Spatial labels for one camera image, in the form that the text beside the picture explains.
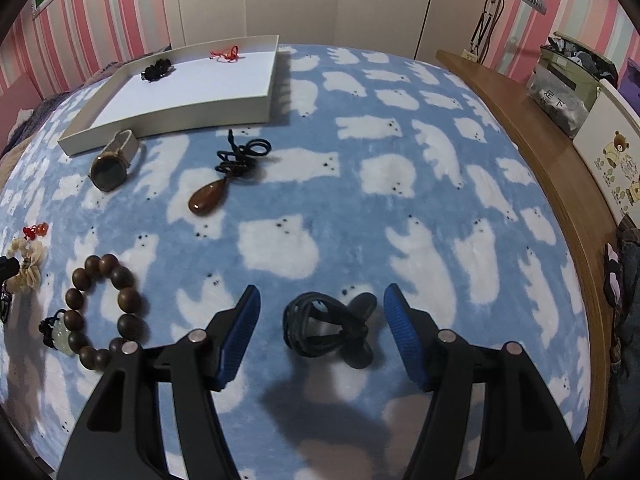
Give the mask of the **red gourd charm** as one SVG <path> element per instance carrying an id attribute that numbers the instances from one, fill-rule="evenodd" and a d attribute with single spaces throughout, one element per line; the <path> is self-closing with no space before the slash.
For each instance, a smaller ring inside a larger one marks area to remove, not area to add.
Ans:
<path id="1" fill-rule="evenodd" d="M 33 224 L 32 226 L 24 226 L 22 229 L 23 236 L 26 240 L 35 240 L 38 237 L 45 237 L 48 234 L 49 225 L 47 222 Z"/>

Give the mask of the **blue polar bear blanket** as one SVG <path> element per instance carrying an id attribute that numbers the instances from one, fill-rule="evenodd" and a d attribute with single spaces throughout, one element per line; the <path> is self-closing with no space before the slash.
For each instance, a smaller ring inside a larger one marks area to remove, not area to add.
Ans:
<path id="1" fill-rule="evenodd" d="M 231 308 L 247 285 L 262 312 L 235 380 L 215 398 L 247 479 L 398 479 L 428 396 L 408 378 L 381 311 L 373 361 L 304 359 L 282 338 L 303 292 L 348 301 L 397 284 L 471 344 L 518 340 L 573 436 L 585 428 L 590 359 L 574 264 L 546 196 L 483 102 L 433 65 L 373 52 L 298 46 L 278 59 L 270 122 L 239 126 L 271 154 L 200 218 L 191 195 L 216 180 L 229 133 L 145 140 L 111 194 L 91 154 L 58 138 L 94 95 L 71 94 L 32 138 L 1 196 L 1 240 L 47 223 L 38 290 L 1 330 L 1 405 L 25 441 L 58 466 L 98 382 L 46 347 L 38 325 L 64 306 L 73 270 L 112 254 L 145 299 L 149 346 L 170 344 Z"/>

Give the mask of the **black beaded scrunchie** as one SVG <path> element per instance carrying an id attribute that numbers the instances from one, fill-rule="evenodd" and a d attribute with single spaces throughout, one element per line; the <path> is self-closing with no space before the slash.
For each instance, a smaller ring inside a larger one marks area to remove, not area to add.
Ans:
<path id="1" fill-rule="evenodd" d="M 173 69 L 174 66 L 172 66 L 168 58 L 159 58 L 142 70 L 141 79 L 146 82 L 157 82 L 168 76 Z"/>

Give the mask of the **wooden bed footboard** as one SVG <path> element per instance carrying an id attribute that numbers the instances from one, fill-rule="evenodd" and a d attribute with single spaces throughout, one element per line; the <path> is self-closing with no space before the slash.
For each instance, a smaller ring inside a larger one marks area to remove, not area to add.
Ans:
<path id="1" fill-rule="evenodd" d="M 617 223 L 572 141 L 522 84 L 444 50 L 436 52 L 436 60 L 485 102 L 518 146 L 548 198 L 574 259 L 586 308 L 591 366 L 582 466 L 592 474 L 601 459 L 611 371 L 612 313 L 603 293 L 603 257 L 605 245 L 615 242 Z"/>

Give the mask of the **white shallow jewelry tray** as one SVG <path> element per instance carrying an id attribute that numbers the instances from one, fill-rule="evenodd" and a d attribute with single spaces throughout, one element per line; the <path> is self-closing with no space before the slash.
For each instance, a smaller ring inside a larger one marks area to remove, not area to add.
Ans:
<path id="1" fill-rule="evenodd" d="M 262 124 L 270 116 L 279 50 L 277 35 L 192 44 L 123 65 L 81 107 L 58 145 L 67 156 L 102 148 L 116 132 L 139 138 L 190 129 Z M 157 82 L 142 70 L 168 58 Z"/>

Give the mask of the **green fabric storage box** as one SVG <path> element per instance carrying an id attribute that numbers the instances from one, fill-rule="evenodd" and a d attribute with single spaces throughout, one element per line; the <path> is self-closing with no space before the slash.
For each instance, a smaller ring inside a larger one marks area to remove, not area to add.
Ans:
<path id="1" fill-rule="evenodd" d="M 555 32 L 540 48 L 538 64 L 573 90 L 587 110 L 596 102 L 601 80 L 618 86 L 618 71 L 611 60 L 562 32 Z"/>

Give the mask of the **white bear storage box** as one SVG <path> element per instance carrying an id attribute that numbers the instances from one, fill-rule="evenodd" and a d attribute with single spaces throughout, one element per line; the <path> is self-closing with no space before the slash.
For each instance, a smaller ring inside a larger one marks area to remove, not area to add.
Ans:
<path id="1" fill-rule="evenodd" d="M 589 168 L 616 222 L 639 226 L 639 115 L 607 80 L 600 89 L 574 148 Z"/>

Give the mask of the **white wardrobe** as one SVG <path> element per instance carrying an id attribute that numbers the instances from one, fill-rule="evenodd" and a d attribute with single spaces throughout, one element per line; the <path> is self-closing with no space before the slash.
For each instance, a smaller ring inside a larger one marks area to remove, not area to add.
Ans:
<path id="1" fill-rule="evenodd" d="M 175 46 L 277 35 L 284 44 L 327 44 L 434 62 L 461 53 L 485 0 L 164 0 Z"/>

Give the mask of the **grey plastic bag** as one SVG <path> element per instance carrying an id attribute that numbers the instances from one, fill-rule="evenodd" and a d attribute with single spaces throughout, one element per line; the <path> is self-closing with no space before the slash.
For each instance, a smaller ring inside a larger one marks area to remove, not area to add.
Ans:
<path id="1" fill-rule="evenodd" d="M 574 139 L 588 117 L 578 95 L 557 76 L 537 65 L 526 84 L 528 96 L 551 118 L 563 133 Z"/>

